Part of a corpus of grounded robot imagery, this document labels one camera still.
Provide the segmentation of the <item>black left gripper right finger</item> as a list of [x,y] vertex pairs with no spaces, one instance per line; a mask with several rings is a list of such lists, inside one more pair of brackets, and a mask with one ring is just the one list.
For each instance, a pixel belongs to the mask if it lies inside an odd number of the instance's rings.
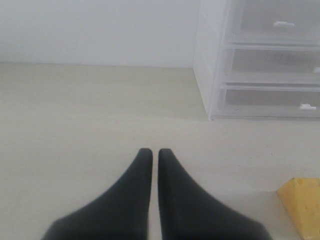
[[173,151],[158,152],[158,207],[164,240],[270,240],[259,222],[206,192]]

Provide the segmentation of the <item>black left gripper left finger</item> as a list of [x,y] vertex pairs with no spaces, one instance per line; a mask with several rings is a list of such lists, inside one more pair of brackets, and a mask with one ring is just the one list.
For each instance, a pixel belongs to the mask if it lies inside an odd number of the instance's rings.
[[146,240],[153,153],[141,148],[123,175],[94,201],[52,223],[44,240]]

